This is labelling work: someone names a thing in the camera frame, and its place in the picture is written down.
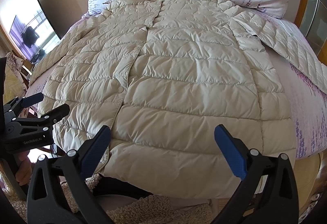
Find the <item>wooden floor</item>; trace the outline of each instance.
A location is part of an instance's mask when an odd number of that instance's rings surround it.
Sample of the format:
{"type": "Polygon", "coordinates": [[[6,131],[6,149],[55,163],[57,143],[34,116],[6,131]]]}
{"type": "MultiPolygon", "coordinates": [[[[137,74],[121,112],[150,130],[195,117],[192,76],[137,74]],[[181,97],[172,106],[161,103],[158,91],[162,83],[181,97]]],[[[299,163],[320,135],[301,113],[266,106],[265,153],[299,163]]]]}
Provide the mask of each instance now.
{"type": "MultiPolygon", "coordinates": [[[[317,175],[316,181],[313,185],[311,194],[309,195],[309,198],[305,205],[300,208],[300,215],[308,208],[308,206],[312,203],[311,197],[315,194],[323,192],[324,188],[327,187],[327,150],[323,151],[323,160],[320,165],[320,170],[317,175]]],[[[228,202],[228,198],[222,198],[219,199],[219,212],[224,208],[224,206],[228,202]]]]}

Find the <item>snap button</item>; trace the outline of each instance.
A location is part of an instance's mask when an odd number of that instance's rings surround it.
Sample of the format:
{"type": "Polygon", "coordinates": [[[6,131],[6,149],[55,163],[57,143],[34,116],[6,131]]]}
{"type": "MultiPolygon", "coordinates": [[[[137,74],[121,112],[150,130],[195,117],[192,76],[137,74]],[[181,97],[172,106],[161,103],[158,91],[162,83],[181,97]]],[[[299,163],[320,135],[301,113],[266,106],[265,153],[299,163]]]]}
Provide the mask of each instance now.
{"type": "Polygon", "coordinates": [[[122,93],[124,91],[124,88],[122,86],[120,86],[118,89],[117,89],[117,92],[118,93],[122,93]]]}

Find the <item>purple curtain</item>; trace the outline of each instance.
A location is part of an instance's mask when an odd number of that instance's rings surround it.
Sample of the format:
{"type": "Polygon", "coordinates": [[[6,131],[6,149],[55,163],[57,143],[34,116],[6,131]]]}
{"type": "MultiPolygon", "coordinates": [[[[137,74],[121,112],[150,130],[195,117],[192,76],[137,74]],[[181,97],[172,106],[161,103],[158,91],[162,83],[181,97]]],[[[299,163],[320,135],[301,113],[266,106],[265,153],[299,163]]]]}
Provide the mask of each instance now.
{"type": "Polygon", "coordinates": [[[25,29],[25,24],[20,21],[20,19],[15,16],[14,22],[10,29],[10,36],[17,44],[18,48],[22,51],[22,53],[26,56],[28,60],[31,61],[32,57],[39,51],[36,45],[32,45],[31,48],[28,48],[23,40],[22,40],[22,31],[25,29]]]}

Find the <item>television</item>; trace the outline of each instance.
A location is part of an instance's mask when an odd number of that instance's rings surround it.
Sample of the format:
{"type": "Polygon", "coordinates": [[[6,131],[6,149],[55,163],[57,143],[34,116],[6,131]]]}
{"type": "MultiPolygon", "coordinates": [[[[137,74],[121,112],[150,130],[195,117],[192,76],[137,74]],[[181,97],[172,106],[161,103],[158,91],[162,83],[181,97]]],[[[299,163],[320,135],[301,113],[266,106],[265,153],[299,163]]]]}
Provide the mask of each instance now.
{"type": "Polygon", "coordinates": [[[23,0],[17,10],[9,35],[32,63],[38,63],[60,41],[45,16],[39,0],[23,0]]]}

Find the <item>blue gripper pad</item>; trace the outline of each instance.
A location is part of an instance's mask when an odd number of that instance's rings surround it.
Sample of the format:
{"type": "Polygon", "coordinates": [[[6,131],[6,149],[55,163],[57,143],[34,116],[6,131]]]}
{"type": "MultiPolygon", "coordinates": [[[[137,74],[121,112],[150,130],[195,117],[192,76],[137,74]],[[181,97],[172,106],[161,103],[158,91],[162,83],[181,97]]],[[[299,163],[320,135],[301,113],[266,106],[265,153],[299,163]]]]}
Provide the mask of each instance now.
{"type": "Polygon", "coordinates": [[[109,146],[110,140],[110,128],[104,125],[99,130],[99,132],[97,132],[93,139],[86,140],[83,143],[83,145],[86,144],[89,148],[81,160],[80,177],[82,179],[89,178],[93,175],[97,165],[100,162],[102,155],[109,146]]]}
{"type": "Polygon", "coordinates": [[[43,99],[44,99],[44,96],[43,96],[43,94],[41,92],[37,93],[37,94],[34,94],[32,96],[24,98],[22,100],[22,102],[21,102],[21,107],[22,108],[27,108],[29,106],[32,106],[34,104],[37,104],[37,103],[43,101],[43,99]]]}
{"type": "Polygon", "coordinates": [[[234,138],[230,135],[223,125],[215,128],[215,141],[223,153],[229,167],[236,177],[243,181],[246,177],[246,160],[233,142],[234,138]]]}

